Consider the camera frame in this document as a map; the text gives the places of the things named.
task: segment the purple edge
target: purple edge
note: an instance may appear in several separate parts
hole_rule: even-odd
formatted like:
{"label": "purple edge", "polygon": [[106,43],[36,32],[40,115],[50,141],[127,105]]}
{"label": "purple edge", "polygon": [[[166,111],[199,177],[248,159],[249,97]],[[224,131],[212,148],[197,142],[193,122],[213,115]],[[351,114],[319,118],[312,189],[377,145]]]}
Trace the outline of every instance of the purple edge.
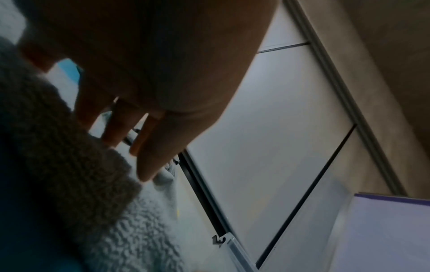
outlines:
{"label": "purple edge", "polygon": [[406,197],[377,195],[377,194],[354,194],[354,196],[366,198],[366,199],[375,199],[375,200],[382,200],[382,201],[391,201],[391,202],[416,204],[416,205],[422,205],[422,206],[430,206],[430,200],[425,200],[425,199],[410,199],[410,198],[406,198]]}

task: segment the gray fleece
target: gray fleece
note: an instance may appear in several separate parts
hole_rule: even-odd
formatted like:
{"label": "gray fleece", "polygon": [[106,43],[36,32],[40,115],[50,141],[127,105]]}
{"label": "gray fleece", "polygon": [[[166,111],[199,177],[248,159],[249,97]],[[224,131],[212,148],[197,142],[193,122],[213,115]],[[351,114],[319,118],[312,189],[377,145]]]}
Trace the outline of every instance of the gray fleece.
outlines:
{"label": "gray fleece", "polygon": [[[174,204],[168,214],[124,158],[82,130],[56,88],[3,38],[0,128],[52,199],[90,271],[187,271],[172,229]],[[171,187],[163,187],[174,178],[173,165],[160,175],[156,188],[174,202]]]}

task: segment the finger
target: finger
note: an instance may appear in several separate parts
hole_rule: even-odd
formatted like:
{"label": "finger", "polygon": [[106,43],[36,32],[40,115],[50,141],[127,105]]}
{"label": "finger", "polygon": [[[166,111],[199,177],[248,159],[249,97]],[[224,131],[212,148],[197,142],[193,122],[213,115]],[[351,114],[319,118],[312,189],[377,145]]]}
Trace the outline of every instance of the finger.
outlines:
{"label": "finger", "polygon": [[116,147],[145,115],[145,111],[119,99],[112,110],[102,135],[102,141]]}
{"label": "finger", "polygon": [[151,115],[149,115],[146,118],[145,122],[143,123],[142,129],[140,130],[138,136],[133,141],[133,144],[130,147],[130,154],[131,155],[133,155],[133,156],[138,155],[140,147],[142,146],[144,141],[148,138],[149,134],[151,133],[151,131],[154,129],[155,125],[158,122],[159,121],[157,119],[155,119],[154,117],[152,117]]}
{"label": "finger", "polygon": [[42,33],[29,24],[17,43],[21,55],[33,66],[43,72],[49,71],[55,63],[64,59],[64,55]]}
{"label": "finger", "polygon": [[79,91],[75,102],[75,116],[86,130],[90,130],[102,111],[112,104],[115,96],[98,87],[83,73],[79,80]]}
{"label": "finger", "polygon": [[139,150],[137,159],[139,179],[150,180],[161,167],[211,126],[223,109],[220,108],[220,112],[208,116],[167,112],[157,122]]}

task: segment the white cabinet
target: white cabinet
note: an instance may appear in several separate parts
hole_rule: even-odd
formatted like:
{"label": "white cabinet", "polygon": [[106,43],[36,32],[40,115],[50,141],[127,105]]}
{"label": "white cabinet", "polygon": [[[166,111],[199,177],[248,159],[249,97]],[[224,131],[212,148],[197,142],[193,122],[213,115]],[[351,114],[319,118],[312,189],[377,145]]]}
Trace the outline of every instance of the white cabinet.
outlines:
{"label": "white cabinet", "polygon": [[258,54],[188,151],[256,261],[351,129],[308,46]]}
{"label": "white cabinet", "polygon": [[273,16],[272,23],[267,30],[259,51],[304,42],[306,42],[306,39],[300,33],[285,5],[280,4]]}
{"label": "white cabinet", "polygon": [[348,202],[359,191],[390,194],[358,133],[354,131],[260,270],[324,271],[334,252],[336,237],[340,235]]}

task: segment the hand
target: hand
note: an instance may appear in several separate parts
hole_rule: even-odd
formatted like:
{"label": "hand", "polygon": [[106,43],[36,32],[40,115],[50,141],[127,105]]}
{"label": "hand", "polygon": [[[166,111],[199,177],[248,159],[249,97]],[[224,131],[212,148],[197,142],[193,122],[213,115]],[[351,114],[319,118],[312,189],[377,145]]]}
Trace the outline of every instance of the hand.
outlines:
{"label": "hand", "polygon": [[276,0],[15,0],[28,21],[23,56],[48,71],[84,69],[75,115],[89,130],[118,97],[102,140],[130,148],[150,179],[220,117],[264,37]]}

